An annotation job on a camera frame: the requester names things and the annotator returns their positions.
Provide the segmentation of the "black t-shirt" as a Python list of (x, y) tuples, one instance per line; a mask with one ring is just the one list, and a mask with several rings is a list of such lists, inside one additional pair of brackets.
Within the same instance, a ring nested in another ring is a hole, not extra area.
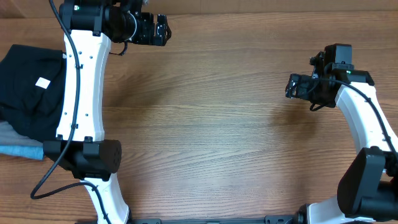
[(66, 64), (61, 50), (17, 44), (1, 60), (1, 118), (18, 134), (39, 142), (56, 138)]

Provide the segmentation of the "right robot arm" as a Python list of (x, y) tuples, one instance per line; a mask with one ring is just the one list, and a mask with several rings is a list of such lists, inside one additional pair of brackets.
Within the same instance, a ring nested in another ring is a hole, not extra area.
[(352, 46), (327, 45), (310, 59), (311, 75), (293, 73), (288, 98), (311, 103), (310, 111), (338, 108), (348, 123), (356, 157), (328, 200), (306, 204), (291, 223), (374, 223), (397, 219), (397, 136), (376, 95), (370, 73), (355, 69)]

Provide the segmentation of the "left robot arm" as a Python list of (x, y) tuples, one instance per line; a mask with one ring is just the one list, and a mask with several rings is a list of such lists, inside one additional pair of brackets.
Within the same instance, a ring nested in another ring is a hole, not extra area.
[(113, 43), (164, 46), (172, 31), (163, 14), (142, 11), (142, 1), (65, 1), (56, 8), (64, 33), (66, 77), (55, 139), (44, 153), (88, 191), (97, 223), (132, 223), (117, 172), (122, 148), (106, 139), (103, 88)]

